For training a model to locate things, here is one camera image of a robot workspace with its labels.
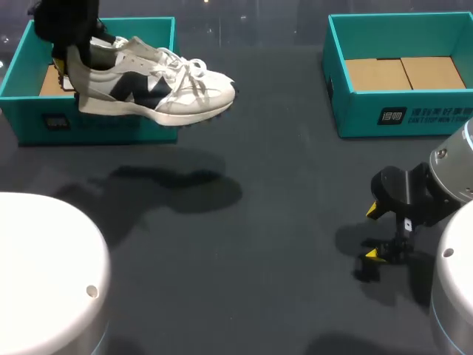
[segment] shoe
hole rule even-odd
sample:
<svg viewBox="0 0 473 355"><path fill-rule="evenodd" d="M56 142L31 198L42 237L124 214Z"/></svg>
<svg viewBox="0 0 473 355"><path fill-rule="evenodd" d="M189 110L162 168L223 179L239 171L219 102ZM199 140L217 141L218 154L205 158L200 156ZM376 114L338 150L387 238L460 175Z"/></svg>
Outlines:
<svg viewBox="0 0 473 355"><path fill-rule="evenodd" d="M166 48L153 48L148 44L141 41L138 37L133 37L129 41L123 37L115 37L115 41L113 43L109 43L99 38L92 37L90 40L90 44L93 48L105 48L105 49L122 49L122 51L129 51L141 58L156 61L158 64L162 65L170 65L173 61L179 61L180 57L175 53L169 51ZM58 70L59 73L59 81L61 82L61 86L65 91L73 90L73 87L70 83L68 75L64 74L64 63L62 60L53 59L53 63ZM220 72L207 72L209 75L214 76L217 80L228 80L233 82L231 78L227 75L224 75Z"/></svg>
<svg viewBox="0 0 473 355"><path fill-rule="evenodd" d="M142 115L163 126L208 120L229 108L233 81L167 49L129 41L120 48L91 47L91 68L78 48L67 50L69 79L79 110L96 115Z"/></svg>

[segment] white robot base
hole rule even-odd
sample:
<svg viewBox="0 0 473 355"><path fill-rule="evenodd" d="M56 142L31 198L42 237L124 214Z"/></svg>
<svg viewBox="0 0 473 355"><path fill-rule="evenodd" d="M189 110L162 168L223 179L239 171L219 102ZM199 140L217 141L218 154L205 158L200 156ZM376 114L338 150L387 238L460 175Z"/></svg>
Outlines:
<svg viewBox="0 0 473 355"><path fill-rule="evenodd" d="M430 319L441 354L473 354L473 203L443 232L435 261Z"/></svg>
<svg viewBox="0 0 473 355"><path fill-rule="evenodd" d="M104 355L109 252L75 207L0 193L0 354Z"/></svg>

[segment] white cylindrical device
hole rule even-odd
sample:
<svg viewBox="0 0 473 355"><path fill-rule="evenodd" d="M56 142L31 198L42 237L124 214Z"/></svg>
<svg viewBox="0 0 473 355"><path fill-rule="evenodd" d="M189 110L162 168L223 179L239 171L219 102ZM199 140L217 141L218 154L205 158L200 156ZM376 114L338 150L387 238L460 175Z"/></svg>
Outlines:
<svg viewBox="0 0 473 355"><path fill-rule="evenodd" d="M104 355L109 252L68 203L0 193L0 354Z"/></svg>
<svg viewBox="0 0 473 355"><path fill-rule="evenodd" d="M430 170L437 184L461 203L473 200L473 120L430 154Z"/></svg>
<svg viewBox="0 0 473 355"><path fill-rule="evenodd" d="M430 302L441 354L473 354L473 202L450 220L435 260Z"/></svg>

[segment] silver screw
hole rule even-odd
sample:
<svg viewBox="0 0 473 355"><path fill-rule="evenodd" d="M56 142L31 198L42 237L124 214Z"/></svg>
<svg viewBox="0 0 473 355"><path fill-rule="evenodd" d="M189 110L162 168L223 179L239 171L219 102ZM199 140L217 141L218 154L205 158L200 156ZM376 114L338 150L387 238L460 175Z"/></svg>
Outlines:
<svg viewBox="0 0 473 355"><path fill-rule="evenodd" d="M446 156L446 149L442 149L437 152L437 158L442 159L445 156Z"/></svg>

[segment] teal box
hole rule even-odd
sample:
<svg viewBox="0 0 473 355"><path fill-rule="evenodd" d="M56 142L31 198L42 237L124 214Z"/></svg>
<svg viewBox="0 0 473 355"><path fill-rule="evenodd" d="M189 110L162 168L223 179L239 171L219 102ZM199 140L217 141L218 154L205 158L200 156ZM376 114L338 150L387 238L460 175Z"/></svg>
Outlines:
<svg viewBox="0 0 473 355"><path fill-rule="evenodd" d="M104 18L117 36L137 36L177 51L174 18ZM52 63L51 44L27 25L0 87L0 108L20 145L174 143L177 130L139 116L87 115L72 96L38 96Z"/></svg>
<svg viewBox="0 0 473 355"><path fill-rule="evenodd" d="M322 66L340 137L450 135L473 115L471 13L331 15ZM355 91L345 60L450 56L466 89Z"/></svg>

